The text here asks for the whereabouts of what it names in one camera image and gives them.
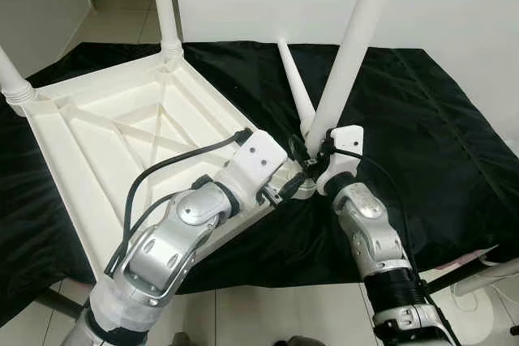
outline black cable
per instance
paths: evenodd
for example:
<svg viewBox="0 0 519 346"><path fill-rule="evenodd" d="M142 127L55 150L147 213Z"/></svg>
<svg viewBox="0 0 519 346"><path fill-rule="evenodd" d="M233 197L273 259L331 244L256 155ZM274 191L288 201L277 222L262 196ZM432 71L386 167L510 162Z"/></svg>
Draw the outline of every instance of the black cable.
<svg viewBox="0 0 519 346"><path fill-rule="evenodd" d="M163 204L163 202L170 200L177 194L178 194L178 192L174 192L172 194L167 194L166 196L161 197L154 204L149 206L149 208L144 212L144 214L135 222L135 224L131 228L130 237L133 237L133 235L139 229L140 225L150 216L150 214L153 211L155 211L155 209L157 207L159 207L161 204ZM114 255L112 255L112 258L109 260L108 265L106 265L105 274L108 276L112 276L114 274L115 267L117 266L118 261L119 261L118 252L121 249L121 245L122 245L122 243L119 244L119 247L115 250Z"/></svg>
<svg viewBox="0 0 519 346"><path fill-rule="evenodd" d="M227 146L228 144L236 141L237 143L244 142L249 136L251 136L252 131L250 129L240 130L230 136L228 139L224 139L223 141L214 143L212 145L208 145L205 147L201 147L199 149L193 150L191 152L187 152L181 154L179 156L168 158L167 160L163 160L157 164L150 166L145 169L131 184L130 189L128 190L128 196L126 205L124 208L124 220L122 222L122 242L121 245L116 250L114 257L116 258L116 264L120 258L123 258L126 255L128 250L128 245L130 243L131 236L131 207L133 204L133 199L135 197L135 192L139 188L139 185L152 173L156 172L159 169L162 169L168 165L175 164L182 160L186 160L188 158L192 158L195 156L199 156L200 154L204 154L213 150L216 150L220 147Z"/></svg>
<svg viewBox="0 0 519 346"><path fill-rule="evenodd" d="M436 308L436 311L438 312L438 315L440 316L440 321L442 322L442 324L445 326L445 329L449 332L449 334L453 338L456 346L461 346L460 341L456 337L456 334L454 334L454 330L451 327L448 320L445 318L445 315L442 312L441 308L432 299L431 294L429 293L429 291L427 291L427 286L420 279L420 275L418 273L418 266L416 264L416 258L414 257L414 253L411 250L411 234L410 234L410 230L409 230L409 215L407 214L407 209L405 208L404 198L401 196L401 193L398 190L398 186L397 186L396 182L392 179L389 172L382 165L380 165L378 162L376 162L375 160L373 160L370 157L363 156L361 154L354 153L354 152L348 152L348 151L342 150L342 149L337 149L336 147L332 148L332 150L330 152L358 158L359 160L364 160L367 163L375 166L388 179L389 183L391 184L392 190L397 197L398 207L400 208L401 213L402 213L402 221L403 221L403 225L404 225L404 234L405 234L404 247L405 247L405 251L407 253L409 262L411 264L411 268L413 269L413 273L416 275L417 280L420 280L420 287L422 289L422 293L425 296L427 302Z"/></svg>

